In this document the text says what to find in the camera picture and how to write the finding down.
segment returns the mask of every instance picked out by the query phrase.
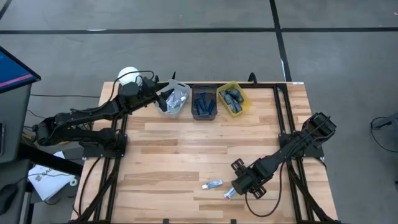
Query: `white paper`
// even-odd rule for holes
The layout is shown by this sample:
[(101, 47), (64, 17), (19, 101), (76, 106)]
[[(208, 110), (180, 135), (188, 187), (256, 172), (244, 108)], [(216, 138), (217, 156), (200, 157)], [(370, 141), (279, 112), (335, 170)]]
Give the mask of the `white paper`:
[[(63, 156), (63, 152), (56, 152), (54, 155), (57, 157), (61, 157), (62, 159), (65, 158)], [(65, 185), (67, 185), (71, 180), (75, 178), (74, 175), (59, 172), (57, 170), (53, 170), (51, 168), (40, 165), (36, 165), (35, 167), (31, 168), (31, 170), (29, 171), (29, 175), (31, 174), (42, 174), (42, 175), (28, 176), (28, 179), (30, 180), (30, 182), (32, 183), (33, 187), (36, 189), (37, 193), (40, 195), (40, 198), (42, 198), (42, 200), (50, 199), (59, 190), (61, 190)]]

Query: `toothpaste tube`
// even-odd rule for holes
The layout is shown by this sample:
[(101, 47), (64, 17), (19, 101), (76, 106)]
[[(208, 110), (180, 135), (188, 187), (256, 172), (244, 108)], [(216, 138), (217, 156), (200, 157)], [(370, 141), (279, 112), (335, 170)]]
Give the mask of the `toothpaste tube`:
[(222, 180), (210, 181), (210, 182), (207, 182), (205, 185), (202, 185), (202, 189), (212, 189), (212, 188), (220, 186), (221, 184), (223, 184)]
[(232, 195), (234, 195), (235, 193), (236, 193), (235, 189), (231, 187), (230, 190), (224, 194), (224, 198), (231, 200)]

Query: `yellow basket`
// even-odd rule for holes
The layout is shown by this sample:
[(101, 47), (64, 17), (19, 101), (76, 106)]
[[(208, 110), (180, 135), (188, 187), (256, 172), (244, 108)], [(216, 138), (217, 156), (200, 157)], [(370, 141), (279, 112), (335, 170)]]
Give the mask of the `yellow basket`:
[[(223, 99), (223, 97), (220, 94), (221, 91), (229, 90), (230, 88), (235, 88), (235, 89), (239, 90), (241, 92), (241, 95), (242, 95), (243, 100), (244, 100), (243, 103), (240, 104), (241, 107), (242, 107), (242, 111), (240, 111), (238, 113), (233, 113), (231, 111), (231, 109), (226, 104), (225, 100)], [(229, 82), (229, 83), (217, 88), (217, 95), (218, 95), (218, 98), (220, 99), (220, 101), (222, 102), (222, 104), (225, 106), (225, 108), (228, 111), (228, 113), (232, 117), (237, 117), (237, 116), (243, 114), (245, 111), (248, 111), (250, 106), (251, 106), (251, 100), (248, 98), (248, 96), (246, 96), (246, 94), (243, 92), (242, 88), (239, 86), (239, 84), (236, 81)]]

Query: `wooden plank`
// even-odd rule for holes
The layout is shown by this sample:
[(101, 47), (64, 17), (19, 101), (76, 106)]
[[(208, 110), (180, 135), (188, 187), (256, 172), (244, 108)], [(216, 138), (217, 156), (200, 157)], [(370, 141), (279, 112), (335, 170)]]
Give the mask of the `wooden plank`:
[[(293, 83), (287, 86), (295, 126), (300, 129), (311, 115), (305, 87)], [(100, 104), (109, 98), (111, 89), (112, 83), (104, 83)], [(231, 180), (236, 178), (232, 162), (241, 158), (250, 164), (279, 149), (280, 130), (273, 91), (254, 88), (244, 91), (252, 99), (252, 107), (237, 118), (232, 118), (218, 103), (214, 121), (195, 121), (190, 111), (191, 99), (178, 119), (159, 114), (154, 105), (133, 112), (127, 121), (128, 145), (121, 161), (112, 222), (161, 223), (169, 218), (172, 223), (229, 223), (231, 219), (237, 219), (238, 223), (295, 223), (286, 168), (282, 171), (280, 205), (269, 217), (251, 214), (243, 195), (234, 195), (231, 201), (223, 197), (231, 187)], [(282, 93), (280, 98), (289, 131)], [(95, 123), (95, 129), (110, 126), (110, 121)], [(85, 162), (82, 180), (93, 162), (94, 159)], [(98, 191), (102, 164), (103, 159), (88, 179), (83, 208)], [(315, 159), (304, 159), (303, 164), (311, 194), (329, 216), (337, 218), (325, 168)], [(216, 179), (222, 179), (224, 184), (210, 190), (201, 188)], [(259, 214), (274, 208), (279, 196), (279, 169), (264, 187), (267, 193), (260, 200), (248, 195), (248, 203)], [(102, 218), (107, 203), (108, 195), (103, 200)]]

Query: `gray floor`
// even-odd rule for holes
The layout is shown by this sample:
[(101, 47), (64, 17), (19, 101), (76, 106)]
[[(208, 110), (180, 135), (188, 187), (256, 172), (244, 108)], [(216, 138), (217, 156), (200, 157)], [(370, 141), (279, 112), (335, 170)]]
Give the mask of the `gray floor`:
[[(397, 1), (276, 0), (282, 27), (398, 26)], [(259, 0), (13, 0), (0, 30), (273, 27)], [(312, 110), (332, 116), (338, 131), (325, 144), (330, 186), (340, 220), (396, 223), (398, 154), (369, 133), (377, 116), (398, 112), (398, 33), (284, 33), (293, 81), (305, 82)], [(151, 69), (167, 80), (282, 81), (274, 33), (2, 35), (0, 44), (39, 73), (32, 93), (99, 95), (120, 69)], [(51, 116), (97, 99), (32, 97), (29, 109)], [(26, 125), (40, 119), (27, 115)], [(376, 137), (398, 150), (389, 128)], [(38, 203), (34, 223), (65, 222), (76, 189), (54, 206)]]

